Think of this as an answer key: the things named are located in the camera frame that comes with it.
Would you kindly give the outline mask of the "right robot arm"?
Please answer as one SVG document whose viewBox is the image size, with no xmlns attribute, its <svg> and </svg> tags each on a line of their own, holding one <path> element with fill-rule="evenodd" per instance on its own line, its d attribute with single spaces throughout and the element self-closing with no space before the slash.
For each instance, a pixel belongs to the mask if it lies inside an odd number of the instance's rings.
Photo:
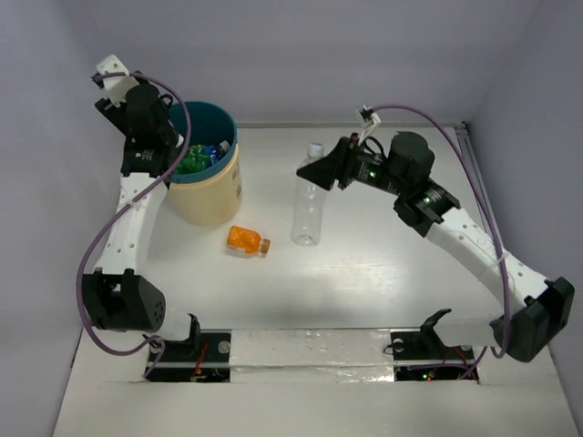
<svg viewBox="0 0 583 437">
<path fill-rule="evenodd" d="M 419 345 L 426 355 L 439 357 L 452 344 L 470 344 L 497 346 L 516 361 L 530 362 L 566 327 L 575 289 L 497 249 L 493 237 L 431 179 L 434 162 L 426 140 L 414 132 L 397 133 L 386 155 L 367 153 L 355 137 L 341 137 L 327 156 L 296 174 L 325 190 L 361 182 L 394 195 L 399 219 L 456 259 L 500 303 L 502 316 L 488 323 L 423 330 Z"/>
</svg>

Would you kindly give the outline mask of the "clear bottle white cap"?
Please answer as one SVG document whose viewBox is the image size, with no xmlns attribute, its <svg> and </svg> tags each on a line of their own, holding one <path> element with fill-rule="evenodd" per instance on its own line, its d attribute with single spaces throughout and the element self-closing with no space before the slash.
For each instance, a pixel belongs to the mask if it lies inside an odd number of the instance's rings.
<svg viewBox="0 0 583 437">
<path fill-rule="evenodd" d="M 319 244 L 326 191 L 304 178 L 297 178 L 291 240 L 298 246 Z"/>
</svg>

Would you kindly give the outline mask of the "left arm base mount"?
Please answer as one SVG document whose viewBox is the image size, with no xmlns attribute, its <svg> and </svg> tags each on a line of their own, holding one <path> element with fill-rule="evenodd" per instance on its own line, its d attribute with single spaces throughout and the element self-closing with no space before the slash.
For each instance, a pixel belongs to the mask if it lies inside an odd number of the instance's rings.
<svg viewBox="0 0 583 437">
<path fill-rule="evenodd" d="M 149 349 L 145 373 L 151 382 L 229 382 L 230 330 L 204 330 L 199 346 L 188 341 L 168 341 L 159 361 L 159 351 Z"/>
</svg>

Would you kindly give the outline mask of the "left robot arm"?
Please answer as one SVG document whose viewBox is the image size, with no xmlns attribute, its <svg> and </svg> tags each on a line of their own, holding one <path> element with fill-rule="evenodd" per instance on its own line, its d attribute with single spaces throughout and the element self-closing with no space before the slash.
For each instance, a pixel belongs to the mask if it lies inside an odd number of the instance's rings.
<svg viewBox="0 0 583 437">
<path fill-rule="evenodd" d="M 120 101 L 101 100 L 97 107 L 124 135 L 120 191 L 114 216 L 90 243 L 104 245 L 95 267 L 89 254 L 77 272 L 77 306 L 90 336 L 97 330 L 160 330 L 166 316 L 164 294 L 146 277 L 149 243 L 169 179 L 189 147 L 170 115 L 171 98 L 145 80 Z"/>
</svg>

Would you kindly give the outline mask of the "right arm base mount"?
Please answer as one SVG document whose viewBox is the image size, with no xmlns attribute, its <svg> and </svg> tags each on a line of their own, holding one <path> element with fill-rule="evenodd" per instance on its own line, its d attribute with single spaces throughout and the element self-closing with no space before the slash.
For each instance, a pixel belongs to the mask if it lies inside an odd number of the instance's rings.
<svg viewBox="0 0 583 437">
<path fill-rule="evenodd" d="M 477 371 L 463 375 L 475 362 L 468 346 L 445 346 L 434 333 L 401 330 L 391 333 L 383 354 L 394 362 L 396 381 L 476 381 Z"/>
</svg>

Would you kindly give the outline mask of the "blue label bottle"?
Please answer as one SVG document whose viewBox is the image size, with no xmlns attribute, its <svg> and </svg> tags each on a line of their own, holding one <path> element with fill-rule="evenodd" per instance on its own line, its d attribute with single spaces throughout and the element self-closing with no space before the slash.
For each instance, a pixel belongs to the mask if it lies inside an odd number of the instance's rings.
<svg viewBox="0 0 583 437">
<path fill-rule="evenodd" d="M 218 145 L 206 146 L 205 153 L 209 156 L 210 164 L 214 166 L 220 162 L 229 152 L 230 143 L 226 140 L 221 141 Z"/>
</svg>

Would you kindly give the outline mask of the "green plastic soda bottle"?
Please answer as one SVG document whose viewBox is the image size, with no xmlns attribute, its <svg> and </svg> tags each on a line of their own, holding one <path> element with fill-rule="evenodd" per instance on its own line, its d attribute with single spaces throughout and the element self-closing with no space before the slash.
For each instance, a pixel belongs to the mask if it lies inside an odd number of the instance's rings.
<svg viewBox="0 0 583 437">
<path fill-rule="evenodd" d="M 174 170 L 176 175 L 199 173 L 211 166 L 211 148 L 208 146 L 191 146 Z"/>
</svg>

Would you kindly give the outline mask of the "small orange juice bottle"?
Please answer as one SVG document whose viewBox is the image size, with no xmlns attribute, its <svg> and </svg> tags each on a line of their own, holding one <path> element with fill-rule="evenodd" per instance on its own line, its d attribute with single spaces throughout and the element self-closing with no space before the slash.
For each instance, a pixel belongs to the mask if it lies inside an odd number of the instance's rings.
<svg viewBox="0 0 583 437">
<path fill-rule="evenodd" d="M 226 245 L 242 257 L 253 258 L 266 256 L 270 251 L 271 241 L 255 230 L 231 226 Z"/>
</svg>

